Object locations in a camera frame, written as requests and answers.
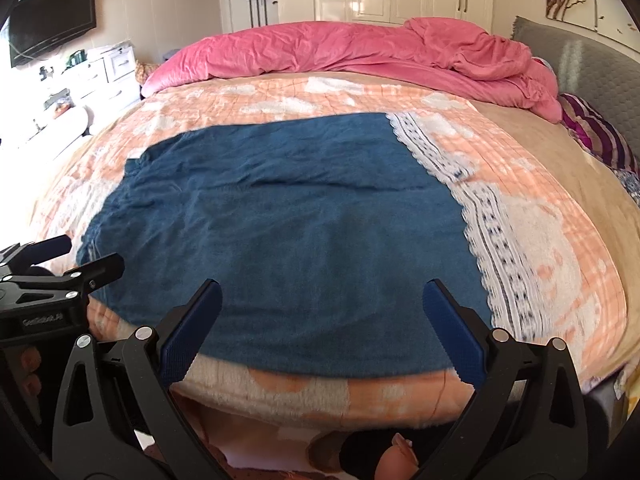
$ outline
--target floral wall art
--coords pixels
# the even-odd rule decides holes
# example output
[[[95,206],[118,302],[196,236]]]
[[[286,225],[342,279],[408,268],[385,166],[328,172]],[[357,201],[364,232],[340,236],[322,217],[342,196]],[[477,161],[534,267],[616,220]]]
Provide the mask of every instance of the floral wall art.
[[[546,16],[590,28],[640,52],[640,32],[620,0],[546,0]]]

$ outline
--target cable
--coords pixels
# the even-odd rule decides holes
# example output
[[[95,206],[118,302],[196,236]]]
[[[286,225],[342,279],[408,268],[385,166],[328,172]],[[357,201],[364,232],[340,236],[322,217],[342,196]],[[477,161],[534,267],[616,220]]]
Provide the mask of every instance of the cable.
[[[13,43],[11,43],[11,41],[9,41],[8,39],[6,40],[6,42],[9,44],[9,46],[14,50],[14,52],[18,55],[18,56],[22,56],[22,57],[26,57],[28,59],[36,59],[34,57],[29,56],[29,54],[25,54],[24,52],[20,52]]]

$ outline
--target pink blanket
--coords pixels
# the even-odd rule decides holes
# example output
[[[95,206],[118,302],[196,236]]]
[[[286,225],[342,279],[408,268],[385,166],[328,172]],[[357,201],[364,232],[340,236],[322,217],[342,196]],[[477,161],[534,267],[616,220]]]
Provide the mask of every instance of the pink blanket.
[[[529,47],[450,18],[413,18],[404,27],[303,22],[204,38],[175,54],[146,81],[147,97],[211,78],[267,72],[357,72],[461,97],[530,109],[557,123],[558,83]]]

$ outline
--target blue gripper pad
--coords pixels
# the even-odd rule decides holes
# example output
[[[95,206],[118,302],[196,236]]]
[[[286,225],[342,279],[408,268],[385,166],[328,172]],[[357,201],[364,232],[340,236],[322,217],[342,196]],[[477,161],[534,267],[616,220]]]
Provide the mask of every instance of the blue gripper pad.
[[[460,380],[477,390],[486,379],[484,351],[466,322],[460,317],[436,281],[430,281],[422,292],[422,308],[451,359]]]
[[[189,306],[160,349],[158,376],[165,388],[184,379],[200,346],[216,322],[222,309],[220,284],[207,280]]]

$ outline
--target white dresser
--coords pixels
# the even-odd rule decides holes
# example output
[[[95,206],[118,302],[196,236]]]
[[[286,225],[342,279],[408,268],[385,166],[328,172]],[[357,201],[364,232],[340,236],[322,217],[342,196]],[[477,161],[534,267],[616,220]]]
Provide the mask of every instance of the white dresser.
[[[62,77],[75,105],[84,106],[89,113],[89,133],[96,134],[140,101],[140,85],[132,46],[118,46],[91,57]]]

